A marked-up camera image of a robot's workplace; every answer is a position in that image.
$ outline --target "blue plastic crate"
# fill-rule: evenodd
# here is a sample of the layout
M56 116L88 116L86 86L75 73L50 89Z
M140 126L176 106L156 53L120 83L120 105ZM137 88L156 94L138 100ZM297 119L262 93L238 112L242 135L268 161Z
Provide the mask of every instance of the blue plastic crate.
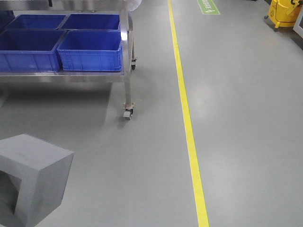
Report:
M0 29L15 18L13 11L0 11Z
M65 31L6 30L0 35L1 72L59 71L56 50Z
M119 31L69 31L58 52L66 71L121 71Z
M61 29L119 30L120 16L113 14L71 14Z
M66 15L19 15L5 29L58 29Z

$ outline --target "epoxy floor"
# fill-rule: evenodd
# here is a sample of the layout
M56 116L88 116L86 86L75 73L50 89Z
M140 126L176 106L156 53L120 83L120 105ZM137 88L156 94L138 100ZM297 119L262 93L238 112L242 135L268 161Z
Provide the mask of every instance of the epoxy floor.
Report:
M274 33L262 0L215 3L207 16L173 0L210 224L301 227L301 39ZM63 203L38 227L198 226L167 1L143 0L134 26L130 122L122 84L4 86L0 139L75 152Z

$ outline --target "metal cart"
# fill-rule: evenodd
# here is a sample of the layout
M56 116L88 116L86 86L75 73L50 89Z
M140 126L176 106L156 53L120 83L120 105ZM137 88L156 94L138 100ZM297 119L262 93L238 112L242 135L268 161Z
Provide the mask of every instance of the metal cart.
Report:
M0 0L0 10L58 10L102 11L119 13L123 49L121 72L59 71L39 73L0 73L0 83L11 82L123 82L125 103L123 117L130 120L134 112L131 99L131 73L136 67L133 21L130 15L132 0Z

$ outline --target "wheel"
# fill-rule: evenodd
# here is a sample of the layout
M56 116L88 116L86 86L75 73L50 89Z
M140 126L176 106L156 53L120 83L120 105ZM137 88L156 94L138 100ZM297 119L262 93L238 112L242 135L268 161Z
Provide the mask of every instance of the wheel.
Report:
M123 117L129 121L129 120L131 120L133 113L134 113L134 110L125 110Z

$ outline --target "gray cube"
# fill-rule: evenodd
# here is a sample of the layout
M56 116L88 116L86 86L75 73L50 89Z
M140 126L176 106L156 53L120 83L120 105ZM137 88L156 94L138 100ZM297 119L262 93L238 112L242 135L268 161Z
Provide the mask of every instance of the gray cube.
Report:
M73 152L29 135L0 140L0 226L33 227L62 198Z

